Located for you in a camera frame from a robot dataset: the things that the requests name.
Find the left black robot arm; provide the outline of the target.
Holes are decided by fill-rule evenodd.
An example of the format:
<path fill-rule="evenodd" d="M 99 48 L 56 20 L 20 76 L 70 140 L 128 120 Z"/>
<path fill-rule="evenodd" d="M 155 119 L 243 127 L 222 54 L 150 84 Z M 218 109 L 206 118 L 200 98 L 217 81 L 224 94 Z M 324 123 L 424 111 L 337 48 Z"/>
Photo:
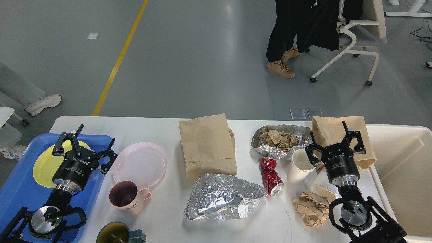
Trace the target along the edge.
<path fill-rule="evenodd" d="M 28 227 L 30 234 L 39 239 L 51 238 L 57 243 L 64 231 L 80 229 L 87 221 L 85 211 L 72 207 L 71 200 L 85 189 L 92 173 L 105 175 L 117 159 L 113 138 L 108 147 L 100 152 L 80 146 L 78 136 L 84 125 L 77 131 L 63 132 L 52 149 L 53 156 L 62 156 L 63 161 L 54 173 L 55 188 L 43 206 L 34 211 L 22 207 L 1 233 L 2 243 L 22 243 L 23 230 Z"/>

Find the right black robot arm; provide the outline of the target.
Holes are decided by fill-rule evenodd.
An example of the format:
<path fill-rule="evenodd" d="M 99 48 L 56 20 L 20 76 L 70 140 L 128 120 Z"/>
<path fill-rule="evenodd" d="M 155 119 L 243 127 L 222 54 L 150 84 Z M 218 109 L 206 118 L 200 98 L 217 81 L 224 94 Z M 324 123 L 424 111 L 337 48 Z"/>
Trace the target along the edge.
<path fill-rule="evenodd" d="M 406 232 L 372 198 L 363 198 L 357 181 L 360 173 L 353 154 L 365 154 L 360 131 L 352 131 L 343 121 L 345 136 L 339 143 L 322 147 L 312 138 L 305 148 L 314 167 L 323 163 L 329 183 L 335 185 L 341 198 L 329 206 L 332 225 L 347 234 L 352 243 L 404 243 Z"/>

